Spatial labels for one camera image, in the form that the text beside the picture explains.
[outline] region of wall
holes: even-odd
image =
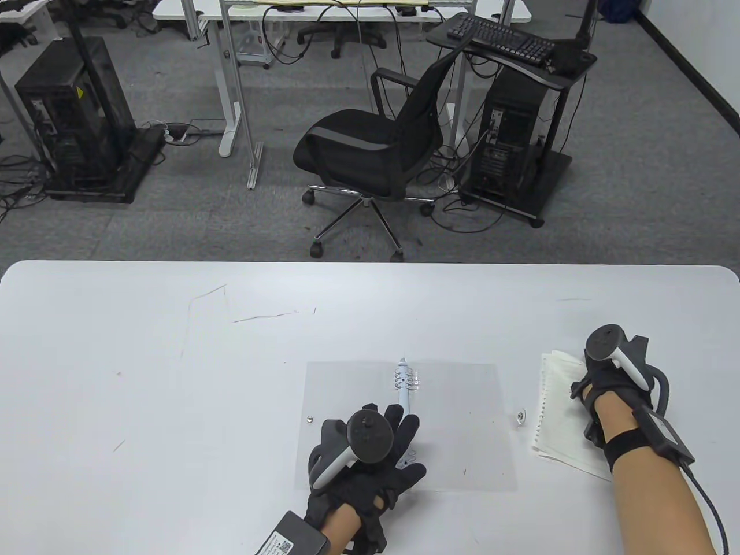
[[[740,0],[645,0],[642,12],[740,112]]]

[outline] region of battery pack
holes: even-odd
[[[257,555],[326,555],[329,547],[326,536],[296,513],[288,511]]]

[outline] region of black computer case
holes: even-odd
[[[511,196],[536,171],[542,152],[543,118],[538,118],[548,88],[504,68],[485,97],[468,185]]]
[[[53,41],[16,85],[56,166],[59,186],[71,192],[109,189],[136,134],[104,40],[86,37],[85,44],[112,105],[115,128],[71,38]]]

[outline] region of transparent acrylic sheet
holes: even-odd
[[[488,364],[408,362],[419,378],[411,412],[421,427],[410,450],[427,467],[417,488],[432,491],[515,491],[508,419],[496,368]],[[309,363],[303,390],[295,487],[308,489],[308,459],[321,424],[345,422],[367,403],[382,413],[398,403],[397,362]]]

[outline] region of spiral notebook paper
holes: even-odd
[[[367,403],[383,412],[408,403],[421,422],[401,461],[423,463],[427,475],[415,489],[515,491],[517,479],[496,367],[490,364],[418,362],[309,363],[298,428],[295,487],[307,489],[307,461],[324,420],[345,422]],[[404,392],[403,384],[410,385]]]
[[[583,437],[588,413],[581,403],[571,399],[571,384],[585,373],[585,364],[564,352],[542,356],[539,418],[532,447],[540,457],[611,481],[604,453]]]

